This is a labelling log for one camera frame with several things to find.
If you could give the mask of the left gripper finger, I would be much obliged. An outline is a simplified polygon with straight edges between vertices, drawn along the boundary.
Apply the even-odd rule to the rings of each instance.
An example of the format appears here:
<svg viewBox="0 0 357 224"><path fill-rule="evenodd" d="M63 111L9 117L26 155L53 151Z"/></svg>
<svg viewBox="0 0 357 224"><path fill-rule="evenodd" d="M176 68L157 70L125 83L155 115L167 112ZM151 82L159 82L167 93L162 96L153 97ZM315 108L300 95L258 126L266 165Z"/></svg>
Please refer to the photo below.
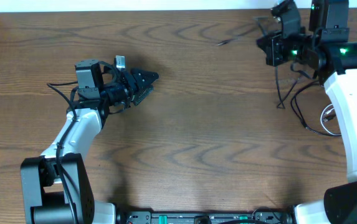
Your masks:
<svg viewBox="0 0 357 224"><path fill-rule="evenodd" d="M132 99L132 103L135 106L138 106L153 90L153 85L147 86L144 89L140 90L138 93L135 94L134 99Z"/></svg>
<svg viewBox="0 0 357 224"><path fill-rule="evenodd" d="M156 72L150 72L139 68L132 68L131 74L135 79L135 84L139 90L143 90L151 86L157 79L159 74Z"/></svg>

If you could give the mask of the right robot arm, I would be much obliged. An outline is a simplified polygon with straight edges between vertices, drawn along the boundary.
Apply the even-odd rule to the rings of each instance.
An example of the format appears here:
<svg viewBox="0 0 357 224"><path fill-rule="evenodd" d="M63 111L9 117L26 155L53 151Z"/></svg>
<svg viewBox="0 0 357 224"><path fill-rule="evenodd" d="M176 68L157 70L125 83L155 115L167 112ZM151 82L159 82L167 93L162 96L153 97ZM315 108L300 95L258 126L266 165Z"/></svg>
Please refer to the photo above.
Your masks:
<svg viewBox="0 0 357 224"><path fill-rule="evenodd" d="M348 1L313 1L308 27L294 1L271 13L281 29L257 41L267 65L294 61L314 71L335 111L346 153L347 183L328 189L321 200L294 206L291 223L357 223L357 42L349 41Z"/></svg>

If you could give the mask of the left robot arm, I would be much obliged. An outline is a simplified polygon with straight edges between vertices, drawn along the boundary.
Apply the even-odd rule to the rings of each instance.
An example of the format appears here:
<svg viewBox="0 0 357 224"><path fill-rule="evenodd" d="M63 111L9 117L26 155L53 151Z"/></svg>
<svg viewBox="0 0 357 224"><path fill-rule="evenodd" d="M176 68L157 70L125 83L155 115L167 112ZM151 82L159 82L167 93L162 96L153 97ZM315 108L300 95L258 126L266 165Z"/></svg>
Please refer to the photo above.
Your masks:
<svg viewBox="0 0 357 224"><path fill-rule="evenodd" d="M125 58L113 64L89 59L75 64L76 81L66 122L54 142L38 157L23 160L20 172L26 223L126 223L112 203L94 199L84 164L90 146L112 115L139 105L154 89L158 73L126 69Z"/></svg>

